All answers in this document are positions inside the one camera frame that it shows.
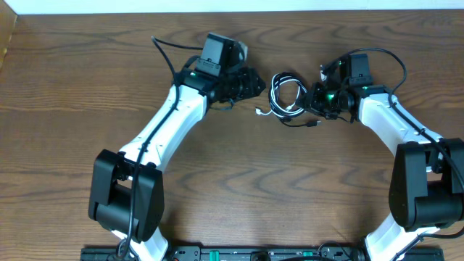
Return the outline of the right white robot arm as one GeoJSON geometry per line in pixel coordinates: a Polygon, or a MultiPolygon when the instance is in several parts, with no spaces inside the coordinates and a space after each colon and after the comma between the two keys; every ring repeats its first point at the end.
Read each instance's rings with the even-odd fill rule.
{"type": "Polygon", "coordinates": [[[297,106],[337,120],[350,114],[391,151],[394,167],[387,218],[351,253],[351,260],[401,260],[425,238],[456,239],[440,230],[463,220],[463,140],[443,138],[416,120],[394,89],[376,85],[368,49],[349,51],[320,68],[319,82],[297,106]]]}

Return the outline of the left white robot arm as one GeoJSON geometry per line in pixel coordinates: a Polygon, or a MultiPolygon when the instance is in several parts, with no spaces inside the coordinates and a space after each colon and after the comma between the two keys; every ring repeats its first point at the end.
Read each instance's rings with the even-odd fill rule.
{"type": "Polygon", "coordinates": [[[186,134],[211,105],[234,105],[259,96],[265,82],[246,65],[247,45],[209,33],[201,54],[180,70],[169,65],[172,85],[144,129],[118,152],[96,157],[88,216],[120,238],[112,251],[82,253],[90,260],[162,260],[168,242],[159,224],[165,208],[163,173],[186,134]]]}

